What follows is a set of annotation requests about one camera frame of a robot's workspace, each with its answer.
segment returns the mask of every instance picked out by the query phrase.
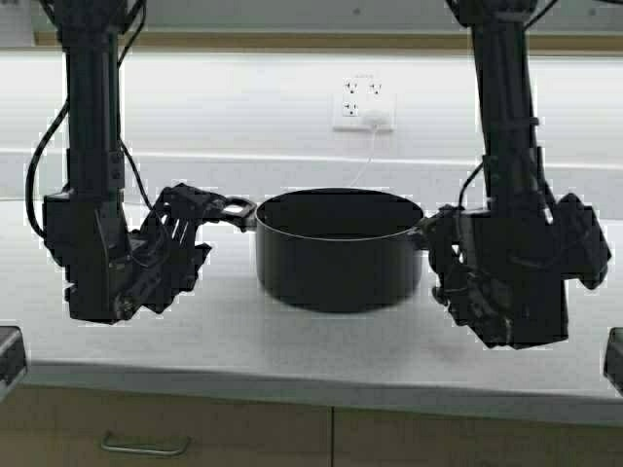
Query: pot handle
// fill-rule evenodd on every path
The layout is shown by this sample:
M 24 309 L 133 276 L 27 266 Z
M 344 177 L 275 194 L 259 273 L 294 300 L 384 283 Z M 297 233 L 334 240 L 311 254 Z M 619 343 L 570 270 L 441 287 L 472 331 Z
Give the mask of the pot handle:
M 237 206 L 241 207 L 240 212 L 229 212 L 227 207 Z M 223 208 L 223 222 L 232 224 L 240 229 L 241 232 L 247 230 L 255 230 L 255 209 L 257 204 L 249 199 L 231 197 L 225 200 L 225 208 Z

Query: wooden cabinet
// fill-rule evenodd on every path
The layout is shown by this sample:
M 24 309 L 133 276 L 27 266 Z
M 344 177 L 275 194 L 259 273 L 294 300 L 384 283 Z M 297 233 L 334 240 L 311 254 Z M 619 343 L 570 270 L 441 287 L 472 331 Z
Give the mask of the wooden cabinet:
M 335 411 L 335 467 L 623 465 L 623 428 Z
M 175 449 L 158 465 L 328 467 L 330 410 L 204 398 L 23 386 L 0 405 L 7 465 L 152 466 L 154 456 L 105 451 L 114 444 Z
M 22 386 L 0 404 L 2 465 L 19 467 L 608 467 L 623 428 Z M 113 444 L 174 449 L 166 458 Z

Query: countertop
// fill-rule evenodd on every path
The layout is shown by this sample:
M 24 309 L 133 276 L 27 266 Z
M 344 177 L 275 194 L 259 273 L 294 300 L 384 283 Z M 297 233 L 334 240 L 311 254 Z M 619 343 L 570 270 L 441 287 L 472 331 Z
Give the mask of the countertop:
M 132 227 L 145 214 L 127 206 Z M 0 326 L 21 327 L 27 384 L 623 425 L 623 398 L 602 376 L 608 332 L 623 326 L 614 260 L 597 291 L 568 283 L 568 341 L 489 350 L 432 300 L 427 261 L 401 305 L 320 314 L 262 290 L 253 233 L 209 225 L 199 240 L 214 249 L 193 293 L 106 326 L 69 318 L 64 274 L 23 203 L 0 202 L 0 216 Z M 603 224 L 615 254 L 623 222 Z

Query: backsplash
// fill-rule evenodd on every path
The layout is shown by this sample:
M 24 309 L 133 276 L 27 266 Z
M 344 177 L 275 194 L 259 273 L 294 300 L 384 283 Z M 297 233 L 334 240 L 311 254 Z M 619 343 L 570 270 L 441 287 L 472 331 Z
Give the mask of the backsplash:
M 0 195 L 23 192 L 24 165 L 63 101 L 59 53 L 1 53 Z M 379 133 L 357 186 L 413 197 L 429 210 L 456 202 L 483 151 L 468 56 L 137 53 L 122 71 L 124 136 L 155 197 L 171 181 L 261 199 L 296 187 L 347 185 L 371 154 L 369 132 L 335 131 L 344 82 L 374 75 L 396 95 L 396 130 Z M 608 218 L 623 163 L 623 58 L 534 57 L 536 113 L 547 176 Z M 60 132 L 40 189 L 62 183 Z M 128 198 L 136 196 L 127 171 Z M 482 203 L 482 183 L 468 201 Z

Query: black pot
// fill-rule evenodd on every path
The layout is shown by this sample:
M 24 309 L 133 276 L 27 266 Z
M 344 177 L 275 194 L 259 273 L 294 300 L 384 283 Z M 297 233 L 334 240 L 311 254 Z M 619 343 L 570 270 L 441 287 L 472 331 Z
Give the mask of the black pot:
M 412 233 L 422 217 L 416 204 L 387 193 L 319 189 L 271 198 L 247 224 L 256 230 L 259 280 L 272 296 L 350 313 L 413 294 L 421 253 Z

